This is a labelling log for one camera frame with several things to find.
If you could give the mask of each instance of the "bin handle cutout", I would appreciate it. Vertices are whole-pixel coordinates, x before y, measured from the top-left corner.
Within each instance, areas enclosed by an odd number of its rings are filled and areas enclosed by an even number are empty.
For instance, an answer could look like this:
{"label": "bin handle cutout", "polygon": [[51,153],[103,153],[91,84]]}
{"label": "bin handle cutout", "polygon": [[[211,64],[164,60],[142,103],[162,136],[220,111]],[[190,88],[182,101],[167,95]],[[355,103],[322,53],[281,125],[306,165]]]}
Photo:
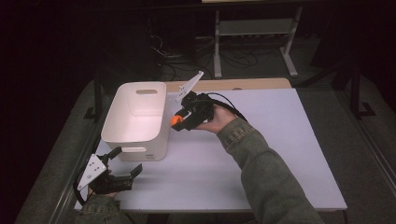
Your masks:
{"label": "bin handle cutout", "polygon": [[137,90],[136,93],[139,95],[155,95],[158,92],[156,90]]}
{"label": "bin handle cutout", "polygon": [[145,147],[122,147],[122,152],[145,152]]}

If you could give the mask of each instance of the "gray floor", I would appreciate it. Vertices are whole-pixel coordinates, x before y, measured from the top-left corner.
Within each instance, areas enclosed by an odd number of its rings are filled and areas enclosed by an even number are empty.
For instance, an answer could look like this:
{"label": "gray floor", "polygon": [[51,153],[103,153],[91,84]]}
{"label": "gray floor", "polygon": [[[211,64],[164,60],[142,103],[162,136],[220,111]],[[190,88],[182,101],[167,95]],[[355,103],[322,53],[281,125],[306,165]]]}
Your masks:
{"label": "gray floor", "polygon": [[[291,84],[297,84],[322,70],[310,66],[319,39],[295,39],[290,56],[299,73],[297,78],[289,77],[277,49],[284,39],[262,38],[259,41],[262,44],[254,44],[258,40],[245,39],[243,46],[240,39],[223,41],[222,78],[286,77]],[[186,59],[168,60],[167,63],[163,67],[163,80],[188,80],[198,70],[205,72],[203,79],[210,79],[210,73],[213,74],[211,52],[202,53],[194,62],[199,65]],[[345,197],[348,223],[396,223],[396,198],[375,159],[378,154],[374,154],[379,150],[389,166],[396,167],[396,115],[382,100],[375,85],[363,78],[361,100],[370,104],[376,116],[356,120],[348,109],[348,88],[333,91],[330,87],[332,77],[298,89],[298,93]],[[72,223],[75,215],[76,212],[69,210],[64,223]],[[342,212],[320,215],[328,224],[344,223]],[[132,216],[136,223],[146,223],[147,214]],[[178,214],[171,216],[168,223],[241,223],[251,219],[249,214]]]}

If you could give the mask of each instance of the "person's hand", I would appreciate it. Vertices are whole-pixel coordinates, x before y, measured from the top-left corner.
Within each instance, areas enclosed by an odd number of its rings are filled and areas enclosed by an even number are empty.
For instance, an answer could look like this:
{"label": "person's hand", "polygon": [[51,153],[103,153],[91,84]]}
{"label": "person's hand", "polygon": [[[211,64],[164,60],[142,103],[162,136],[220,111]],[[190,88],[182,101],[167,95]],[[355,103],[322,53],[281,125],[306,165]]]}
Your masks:
{"label": "person's hand", "polygon": [[[95,194],[95,192],[92,191],[91,188],[88,188],[88,197],[90,197],[90,195]],[[110,197],[110,198],[115,198],[117,196],[118,192],[113,192],[113,193],[109,193],[109,194],[103,194],[104,196]]]}
{"label": "person's hand", "polygon": [[198,125],[195,128],[196,130],[206,130],[217,134],[228,123],[236,119],[235,114],[222,106],[213,105],[213,110],[215,113],[214,118],[212,120],[209,120],[208,122],[204,122]]}

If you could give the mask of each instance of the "metal frame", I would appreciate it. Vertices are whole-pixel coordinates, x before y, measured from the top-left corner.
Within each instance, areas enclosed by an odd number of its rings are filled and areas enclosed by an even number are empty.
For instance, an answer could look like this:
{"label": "metal frame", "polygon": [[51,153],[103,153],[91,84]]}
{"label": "metal frame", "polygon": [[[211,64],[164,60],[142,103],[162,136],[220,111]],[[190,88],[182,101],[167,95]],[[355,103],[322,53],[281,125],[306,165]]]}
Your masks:
{"label": "metal frame", "polygon": [[[289,74],[291,77],[297,77],[298,73],[294,67],[293,61],[289,55],[291,44],[293,42],[295,33],[297,31],[297,26],[300,21],[301,13],[303,7],[298,7],[297,11],[292,20],[277,19],[277,20],[260,20],[260,21],[220,21],[219,11],[216,10],[216,23],[215,23],[215,54],[213,56],[215,78],[221,78],[221,63],[219,55],[219,37],[221,35],[269,35],[269,34],[288,34],[289,39],[284,47],[279,50],[282,54],[283,61],[285,62]],[[248,28],[258,28],[254,29],[241,29],[241,22],[246,24]],[[262,27],[257,27],[257,23],[260,22]],[[290,25],[288,29],[279,29],[279,26]]]}

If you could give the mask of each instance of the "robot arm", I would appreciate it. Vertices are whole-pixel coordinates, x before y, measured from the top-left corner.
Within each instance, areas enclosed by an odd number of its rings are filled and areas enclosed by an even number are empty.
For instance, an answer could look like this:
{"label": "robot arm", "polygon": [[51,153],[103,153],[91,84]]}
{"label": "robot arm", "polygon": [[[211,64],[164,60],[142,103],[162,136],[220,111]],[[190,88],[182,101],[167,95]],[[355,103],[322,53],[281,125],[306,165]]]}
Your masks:
{"label": "robot arm", "polygon": [[179,102],[181,100],[182,109],[177,111],[171,119],[171,127],[178,132],[183,129],[189,131],[205,120],[213,119],[213,105],[225,107],[235,113],[239,118],[246,120],[234,106],[230,106],[221,101],[210,98],[210,93],[197,94],[194,91],[191,91],[203,74],[203,72],[199,72],[198,75],[179,88],[176,101]]}
{"label": "robot arm", "polygon": [[[86,201],[82,199],[79,191],[84,189],[87,185],[89,185],[96,194],[108,194],[132,189],[134,179],[143,170],[142,164],[139,164],[131,171],[130,175],[126,176],[111,175],[107,169],[108,159],[114,159],[121,152],[121,147],[116,147],[110,153],[103,156],[92,154],[87,165],[80,169],[73,183],[73,190],[81,205],[84,205]],[[79,174],[83,169],[84,173],[78,182]]]}

